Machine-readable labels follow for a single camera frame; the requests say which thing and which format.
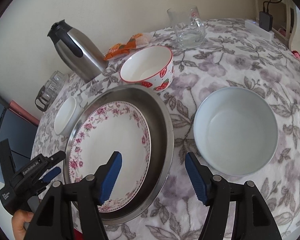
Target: hand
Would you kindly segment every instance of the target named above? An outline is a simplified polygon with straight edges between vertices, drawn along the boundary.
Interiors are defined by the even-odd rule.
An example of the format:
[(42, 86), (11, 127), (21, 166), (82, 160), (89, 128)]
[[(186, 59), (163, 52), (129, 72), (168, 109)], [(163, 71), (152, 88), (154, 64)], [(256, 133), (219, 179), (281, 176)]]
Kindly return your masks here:
[(23, 227), (24, 222), (30, 222), (33, 217), (32, 212), (17, 210), (11, 219), (12, 231), (16, 240), (23, 240), (26, 235), (26, 230)]

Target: orange plastic wrapper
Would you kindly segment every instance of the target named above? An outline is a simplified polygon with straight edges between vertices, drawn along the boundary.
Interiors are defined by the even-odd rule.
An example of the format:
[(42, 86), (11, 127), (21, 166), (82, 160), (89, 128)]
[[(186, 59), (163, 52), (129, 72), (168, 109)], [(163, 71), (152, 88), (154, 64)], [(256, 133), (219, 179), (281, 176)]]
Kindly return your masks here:
[(140, 49), (149, 45), (153, 34), (151, 33), (138, 33), (133, 35), (127, 44), (118, 43), (112, 46), (107, 55), (105, 56), (105, 60), (111, 58), (119, 58), (126, 56), (130, 53), (130, 49)]

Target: table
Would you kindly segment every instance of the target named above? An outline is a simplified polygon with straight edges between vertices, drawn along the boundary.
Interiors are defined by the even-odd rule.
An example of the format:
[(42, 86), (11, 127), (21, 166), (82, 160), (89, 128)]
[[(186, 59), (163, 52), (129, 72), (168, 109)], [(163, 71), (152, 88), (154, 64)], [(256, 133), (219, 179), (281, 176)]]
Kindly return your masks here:
[[(106, 226), (111, 240), (198, 239), (208, 208), (197, 200), (184, 160), (188, 151), (197, 151), (193, 119), (198, 106), (210, 93), (227, 86), (247, 88), (267, 101), (278, 122), (279, 143), (271, 162), (259, 172), (242, 178), (222, 176), (235, 183), (255, 182), (282, 238), (300, 226), (300, 63), (279, 40), (269, 42), (253, 34), (242, 19), (208, 20), (206, 26), (206, 41), (196, 49), (178, 48), (171, 27), (154, 32), (150, 45), (167, 46), (174, 55), (174, 80), (160, 93), (174, 127), (173, 162), (163, 189), (147, 210), (122, 225)], [(102, 75), (85, 85), (77, 75), (70, 76), (41, 118), (32, 157), (65, 149), (67, 138), (53, 130), (61, 104), (69, 95), (91, 102), (107, 89), (122, 85), (119, 70), (126, 59), (111, 61)], [(56, 180), (63, 181), (62, 175)], [(234, 208), (231, 203), (225, 238), (231, 238)], [(74, 207), (73, 218), (74, 227), (80, 231)]]

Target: floral plate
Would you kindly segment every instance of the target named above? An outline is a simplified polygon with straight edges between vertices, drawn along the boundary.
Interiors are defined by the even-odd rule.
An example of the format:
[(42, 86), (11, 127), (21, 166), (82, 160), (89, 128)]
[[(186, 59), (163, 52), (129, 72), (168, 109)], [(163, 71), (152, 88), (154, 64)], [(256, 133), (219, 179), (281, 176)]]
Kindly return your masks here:
[(71, 183), (94, 174), (114, 151), (122, 154), (122, 167), (109, 200), (100, 212), (112, 212), (128, 204), (140, 189), (151, 155), (149, 127), (134, 105), (114, 101), (96, 109), (74, 137), (69, 157)]

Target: white power strip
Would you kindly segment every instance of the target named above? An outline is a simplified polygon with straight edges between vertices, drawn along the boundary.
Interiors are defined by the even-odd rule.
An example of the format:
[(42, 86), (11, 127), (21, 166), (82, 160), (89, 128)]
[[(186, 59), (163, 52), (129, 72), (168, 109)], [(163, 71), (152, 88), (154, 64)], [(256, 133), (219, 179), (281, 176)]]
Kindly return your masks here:
[(244, 26), (251, 30), (254, 31), (256, 34), (259, 34), (260, 36), (264, 37), (267, 41), (272, 41), (274, 37), (274, 32), (269, 31), (267, 32), (266, 30), (262, 29), (259, 27), (259, 23), (252, 21), (252, 20), (246, 20), (244, 22)]

